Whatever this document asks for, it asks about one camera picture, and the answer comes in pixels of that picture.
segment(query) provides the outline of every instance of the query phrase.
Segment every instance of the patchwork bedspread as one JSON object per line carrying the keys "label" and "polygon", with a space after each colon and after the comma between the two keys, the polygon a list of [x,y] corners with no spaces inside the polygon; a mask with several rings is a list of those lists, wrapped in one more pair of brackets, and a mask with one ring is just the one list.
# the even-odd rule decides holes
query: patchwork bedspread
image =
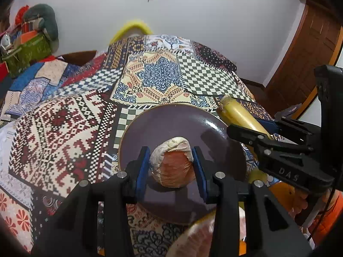
{"label": "patchwork bedspread", "polygon": [[[30,252],[80,180],[105,181],[118,172],[121,137],[146,109],[183,103],[217,115],[229,94],[270,120],[236,69],[213,49],[167,35],[120,40],[81,68],[60,60],[28,68],[7,92],[0,116],[11,121],[0,129],[0,214],[11,233]],[[250,171],[258,163],[243,149]],[[137,256],[165,256],[185,229],[139,206],[126,208]],[[102,214],[99,205],[99,252]]]}

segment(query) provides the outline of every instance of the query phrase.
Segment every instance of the floor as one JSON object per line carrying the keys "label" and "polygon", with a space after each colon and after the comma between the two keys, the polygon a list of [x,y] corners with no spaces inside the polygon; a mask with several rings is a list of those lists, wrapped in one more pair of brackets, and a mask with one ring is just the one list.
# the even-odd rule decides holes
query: floor
{"label": "floor", "polygon": [[257,87],[254,85],[250,85],[245,83],[248,87],[250,92],[254,95],[256,102],[259,105],[262,105],[263,108],[272,116],[274,117],[276,110],[277,101],[274,101],[273,98],[270,98],[265,93],[264,89],[261,87]]}

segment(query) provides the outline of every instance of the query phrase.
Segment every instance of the purple plate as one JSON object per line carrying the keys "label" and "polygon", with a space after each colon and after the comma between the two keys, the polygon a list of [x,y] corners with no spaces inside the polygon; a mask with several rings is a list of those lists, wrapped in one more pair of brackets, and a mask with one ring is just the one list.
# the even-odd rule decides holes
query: purple plate
{"label": "purple plate", "polygon": [[[164,141],[182,136],[191,148],[199,146],[205,159],[214,161],[225,174],[245,179],[246,161],[241,145],[226,134],[227,126],[209,112],[190,105],[168,104],[144,111],[127,127],[119,146],[119,166],[138,158],[142,146],[152,152]],[[182,188],[167,188],[148,176],[141,206],[172,223],[190,224],[215,208],[206,205],[196,181]]]}

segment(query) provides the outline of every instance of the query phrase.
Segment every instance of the metal screw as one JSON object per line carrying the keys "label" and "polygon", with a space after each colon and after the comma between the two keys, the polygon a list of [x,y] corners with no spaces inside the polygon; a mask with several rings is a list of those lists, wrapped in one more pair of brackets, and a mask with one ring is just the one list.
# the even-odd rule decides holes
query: metal screw
{"label": "metal screw", "polygon": [[269,149],[265,149],[265,154],[266,155],[270,155],[272,153],[272,151],[271,150],[269,150]]}
{"label": "metal screw", "polygon": [[218,178],[218,179],[222,179],[222,178],[225,178],[225,174],[223,172],[216,172],[215,173],[215,176]]}
{"label": "metal screw", "polygon": [[257,187],[262,187],[265,184],[263,183],[263,181],[260,181],[259,179],[257,179],[256,181],[254,181],[254,185]]}
{"label": "metal screw", "polygon": [[78,185],[81,187],[85,187],[88,185],[88,181],[86,179],[83,179],[78,183]]}
{"label": "metal screw", "polygon": [[121,179],[124,179],[128,174],[125,172],[125,171],[119,171],[117,173],[117,177],[118,178],[121,178]]}

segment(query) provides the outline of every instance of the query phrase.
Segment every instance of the brown door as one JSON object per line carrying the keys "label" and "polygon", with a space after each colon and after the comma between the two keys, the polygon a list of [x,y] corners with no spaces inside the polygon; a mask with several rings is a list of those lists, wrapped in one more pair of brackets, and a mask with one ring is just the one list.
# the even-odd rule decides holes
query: brown door
{"label": "brown door", "polygon": [[329,63],[337,44],[341,25],[330,12],[307,4],[302,21],[300,32],[266,87],[275,106],[271,115],[307,99],[316,84],[313,69]]}

